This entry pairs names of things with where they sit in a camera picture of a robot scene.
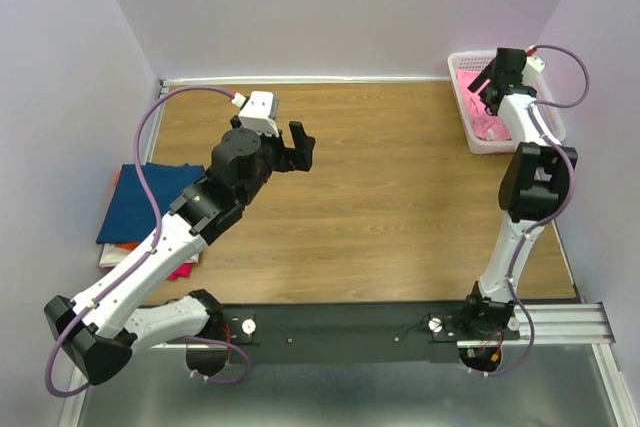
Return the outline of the pink t shirt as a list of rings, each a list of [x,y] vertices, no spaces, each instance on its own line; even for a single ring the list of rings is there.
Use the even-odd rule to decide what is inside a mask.
[[[485,105],[480,96],[468,90],[469,85],[476,77],[476,71],[456,70],[456,80],[460,88],[463,106],[474,135],[483,141],[509,141],[511,137],[504,123],[498,117],[490,116],[485,111]]]

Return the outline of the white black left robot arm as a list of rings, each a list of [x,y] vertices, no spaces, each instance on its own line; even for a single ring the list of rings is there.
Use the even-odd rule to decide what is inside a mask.
[[[48,371],[63,351],[96,386],[112,379],[136,352],[180,338],[235,350],[221,304],[204,289],[160,307],[142,305],[180,265],[242,218],[273,173],[312,167],[316,141],[302,123],[290,122],[290,147],[281,136],[259,134],[238,118],[231,124],[212,149],[209,168],[184,189],[142,244],[74,298],[55,296],[45,305],[55,338]]]

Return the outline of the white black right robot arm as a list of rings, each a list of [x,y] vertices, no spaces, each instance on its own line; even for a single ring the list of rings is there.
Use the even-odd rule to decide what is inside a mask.
[[[498,240],[459,317],[462,331],[474,339],[507,329],[529,253],[573,194],[577,151],[564,147],[547,125],[540,107],[557,104],[541,99],[532,85],[544,69],[537,56],[540,48],[497,49],[467,87],[488,115],[503,122],[514,146],[498,192]]]

